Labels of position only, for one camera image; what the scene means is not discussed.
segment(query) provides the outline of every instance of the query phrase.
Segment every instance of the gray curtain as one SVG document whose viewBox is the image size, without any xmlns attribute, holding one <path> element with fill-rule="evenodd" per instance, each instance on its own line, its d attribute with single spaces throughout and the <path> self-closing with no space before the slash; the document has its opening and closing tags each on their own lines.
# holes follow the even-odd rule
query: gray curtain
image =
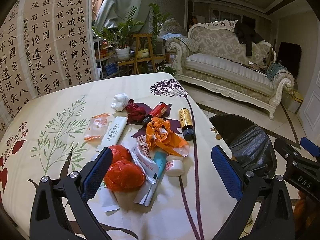
<svg viewBox="0 0 320 240">
<path fill-rule="evenodd" d="M 101 31 L 103 27 L 117 27 L 117 23 L 122 21 L 121 18 L 124 18 L 125 13 L 129 11 L 132 6 L 138 7 L 135 19 L 148 24 L 149 7 L 147 4 L 151 2 L 152 0 L 104 0 L 97 14 L 94 27 L 98 31 Z"/>
</svg>

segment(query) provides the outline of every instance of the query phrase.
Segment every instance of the sofa armrest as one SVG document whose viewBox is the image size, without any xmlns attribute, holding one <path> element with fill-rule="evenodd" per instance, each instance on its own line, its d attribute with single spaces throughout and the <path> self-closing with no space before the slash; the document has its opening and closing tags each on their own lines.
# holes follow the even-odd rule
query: sofa armrest
<svg viewBox="0 0 320 240">
<path fill-rule="evenodd" d="M 187 57 L 198 51 L 199 44 L 193 39 L 174 37 L 166 41 L 165 48 L 168 52 L 176 52 L 176 56 L 172 61 L 172 68 L 177 71 L 177 74 L 182 74 L 182 68 L 186 63 Z"/>
<path fill-rule="evenodd" d="M 293 85 L 294 85 L 294 78 L 291 73 L 280 70 L 278 73 L 273 77 L 271 83 L 274 87 L 274 93 L 269 100 L 269 104 L 276 107 L 280 104 L 282 98 L 282 90 L 292 93 L 293 92 Z"/>
</svg>

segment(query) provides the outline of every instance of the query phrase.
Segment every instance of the blue gripper pad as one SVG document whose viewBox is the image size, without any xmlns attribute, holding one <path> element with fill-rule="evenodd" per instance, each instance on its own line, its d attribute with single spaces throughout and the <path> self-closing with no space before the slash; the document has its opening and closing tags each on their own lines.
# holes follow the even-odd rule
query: blue gripper pad
<svg viewBox="0 0 320 240">
<path fill-rule="evenodd" d="M 85 202 L 94 198 L 96 195 L 97 190 L 112 163 L 112 151 L 109 148 L 104 147 L 99 156 L 90 163 L 95 163 L 95 165 L 92 166 L 82 184 L 82 198 Z"/>
<path fill-rule="evenodd" d="M 240 201 L 243 196 L 242 181 L 231 166 L 228 156 L 221 147 L 215 146 L 211 151 L 211 159 L 229 195 Z"/>
<path fill-rule="evenodd" d="M 315 145 L 312 141 L 308 140 L 306 137 L 302 137 L 300 140 L 300 144 L 303 148 L 305 148 L 308 153 L 310 153 L 313 157 L 319 157 L 320 148 Z"/>
</svg>

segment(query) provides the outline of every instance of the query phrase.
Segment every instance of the ornate white sofa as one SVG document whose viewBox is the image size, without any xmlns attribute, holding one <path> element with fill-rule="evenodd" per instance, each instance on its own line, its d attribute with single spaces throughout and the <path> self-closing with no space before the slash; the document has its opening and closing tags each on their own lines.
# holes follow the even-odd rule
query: ornate white sofa
<svg viewBox="0 0 320 240">
<path fill-rule="evenodd" d="M 175 78 L 267 109 L 273 119 L 282 90 L 293 90 L 293 76 L 280 70 L 270 81 L 242 66 L 249 61 L 263 65 L 271 44 L 265 41 L 253 43 L 252 56 L 247 57 L 245 44 L 240 44 L 233 33 L 235 24 L 236 21 L 227 20 L 195 24 L 190 28 L 188 38 L 168 39 L 167 51 L 176 52 L 172 62 L 172 68 L 177 71 Z"/>
</svg>

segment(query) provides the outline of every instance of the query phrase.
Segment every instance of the black trash bag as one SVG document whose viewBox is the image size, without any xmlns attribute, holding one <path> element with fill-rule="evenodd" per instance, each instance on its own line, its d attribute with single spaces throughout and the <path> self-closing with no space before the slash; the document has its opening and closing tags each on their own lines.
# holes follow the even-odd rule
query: black trash bag
<svg viewBox="0 0 320 240">
<path fill-rule="evenodd" d="M 216 115 L 209 120 L 245 171 L 265 179 L 274 177 L 276 153 L 269 136 L 258 125 L 235 114 Z"/>
</svg>

